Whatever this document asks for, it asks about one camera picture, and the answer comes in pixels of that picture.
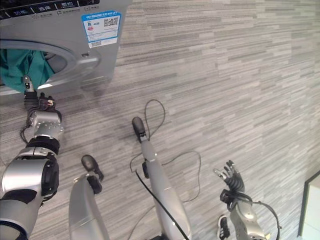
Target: gray floor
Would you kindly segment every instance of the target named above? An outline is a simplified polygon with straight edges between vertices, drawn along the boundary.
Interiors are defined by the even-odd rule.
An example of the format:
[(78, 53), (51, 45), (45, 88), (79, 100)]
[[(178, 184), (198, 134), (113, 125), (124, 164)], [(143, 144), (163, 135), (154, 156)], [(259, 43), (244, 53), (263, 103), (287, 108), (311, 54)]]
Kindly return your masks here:
[[(39, 211), (31, 240), (68, 240), (68, 203), (80, 159), (92, 154), (105, 181), (97, 196), (112, 240), (126, 240), (153, 200), (130, 173), (139, 144), (131, 119), (152, 98), (165, 125), (152, 143), (162, 161), (202, 155), (198, 199), (186, 203), (193, 239), (214, 240), (224, 187), (212, 172), (233, 160), (247, 193), (276, 210), (282, 239), (298, 232), (304, 181), (320, 165), (320, 1), (134, 0), (128, 8), (114, 78), (55, 95), (64, 116), (60, 187)], [(1, 108), (1, 172), (24, 144), (21, 104)], [(152, 105), (151, 125), (161, 117)], [(197, 158), (165, 168), (182, 199), (197, 192)], [(266, 233), (276, 223), (255, 207)], [(132, 235), (160, 232), (150, 212)]]

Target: control panel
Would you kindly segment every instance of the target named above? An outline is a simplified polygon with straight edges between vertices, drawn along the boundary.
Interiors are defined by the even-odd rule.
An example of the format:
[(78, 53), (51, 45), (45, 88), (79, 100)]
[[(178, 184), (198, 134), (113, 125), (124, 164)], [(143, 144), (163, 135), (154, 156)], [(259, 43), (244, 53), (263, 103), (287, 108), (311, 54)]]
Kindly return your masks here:
[(16, 18), (26, 15), (34, 15), (57, 11), (57, 15), (67, 12), (78, 12), (74, 8), (84, 7), (85, 11), (94, 9), (94, 6), (100, 3), (100, 0), (59, 0), (59, 1), (43, 1), (43, 0), (1, 0), (0, 1), (0, 20)]

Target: black joint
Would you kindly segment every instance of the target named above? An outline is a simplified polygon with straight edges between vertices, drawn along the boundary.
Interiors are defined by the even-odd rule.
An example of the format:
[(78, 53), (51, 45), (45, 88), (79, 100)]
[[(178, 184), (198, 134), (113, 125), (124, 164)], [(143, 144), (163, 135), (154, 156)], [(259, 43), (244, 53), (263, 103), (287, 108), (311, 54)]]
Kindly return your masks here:
[(54, 160), (48, 160), (45, 163), (42, 178), (41, 178), (41, 195), (53, 195), (57, 192), (59, 186), (59, 165), (56, 158), (53, 156)]
[(0, 221), (0, 225), (4, 225), (4, 226), (10, 227), (10, 228), (13, 228), (13, 229), (17, 230), (18, 232), (20, 232), (20, 234), (19, 234), (18, 238), (16, 238), (16, 240), (28, 240), (26, 230), (24, 230), (18, 224), (15, 224), (10, 221)]
[(149, 179), (149, 173), (148, 173), (146, 161), (144, 161), (144, 162), (142, 163), (142, 169), (143, 169), (144, 177), (145, 177), (146, 179)]
[(23, 202), (25, 204), (30, 203), (33, 199), (35, 199), (37, 192), (32, 189), (17, 189), (11, 190), (4, 194), (1, 201), (4, 200), (17, 200)]
[(81, 163), (87, 172), (94, 172), (95, 174), (98, 174), (100, 181), (104, 179), (105, 176), (101, 172), (99, 165), (93, 156), (84, 155), (81, 158)]
[(26, 145), (26, 148), (31, 147), (40, 147), (46, 148), (53, 151), (55, 154), (59, 153), (60, 143), (55, 138), (49, 138), (48, 136), (37, 136), (32, 138), (29, 143)]
[(223, 189), (220, 194), (220, 201), (224, 202), (227, 205), (230, 205), (234, 201), (234, 197), (230, 196), (230, 191)]
[(94, 194), (99, 194), (102, 191), (102, 185), (96, 176), (88, 176), (86, 179), (89, 182)]
[(140, 117), (136, 116), (132, 119), (132, 126), (133, 126), (134, 133), (138, 138), (138, 141), (141, 143), (141, 138), (146, 136), (146, 129), (144, 126), (144, 122)]

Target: qr code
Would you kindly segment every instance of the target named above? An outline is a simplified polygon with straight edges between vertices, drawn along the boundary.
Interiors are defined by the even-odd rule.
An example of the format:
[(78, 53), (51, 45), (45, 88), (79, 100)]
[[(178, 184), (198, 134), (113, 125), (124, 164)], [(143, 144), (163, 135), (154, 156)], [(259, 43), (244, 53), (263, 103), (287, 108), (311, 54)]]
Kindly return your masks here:
[(96, 47), (96, 46), (100, 46), (101, 45), (101, 41), (96, 41), (91, 43), (92, 47)]
[(112, 25), (117, 25), (118, 24), (118, 20), (119, 20), (119, 17), (117, 17), (117, 16), (105, 19), (104, 20), (104, 26), (105, 27), (109, 27), (109, 26), (112, 26)]

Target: robot finger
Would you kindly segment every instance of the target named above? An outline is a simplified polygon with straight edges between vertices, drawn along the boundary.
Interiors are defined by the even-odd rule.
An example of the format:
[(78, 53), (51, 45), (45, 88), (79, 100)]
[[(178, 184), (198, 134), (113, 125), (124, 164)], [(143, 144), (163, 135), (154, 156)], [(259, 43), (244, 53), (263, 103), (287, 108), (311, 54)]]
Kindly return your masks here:
[(229, 163), (232, 165), (234, 172), (239, 173), (238, 169), (236, 168), (236, 164), (231, 160), (229, 160)]
[(214, 172), (219, 178), (221, 178), (223, 181), (225, 181), (225, 180), (228, 178), (227, 174), (225, 174), (224, 172), (222, 172), (222, 171), (220, 171), (220, 170), (218, 170), (218, 169), (216, 169), (216, 168), (213, 169), (213, 172)]
[(228, 175), (228, 177), (232, 178), (232, 176), (233, 176), (232, 171), (230, 171), (229, 168), (227, 168), (226, 166), (224, 167), (224, 170), (226, 171), (226, 174)]
[(226, 164), (230, 168), (230, 171), (234, 174), (235, 173), (235, 168), (234, 168), (235, 164), (231, 160), (227, 161)]

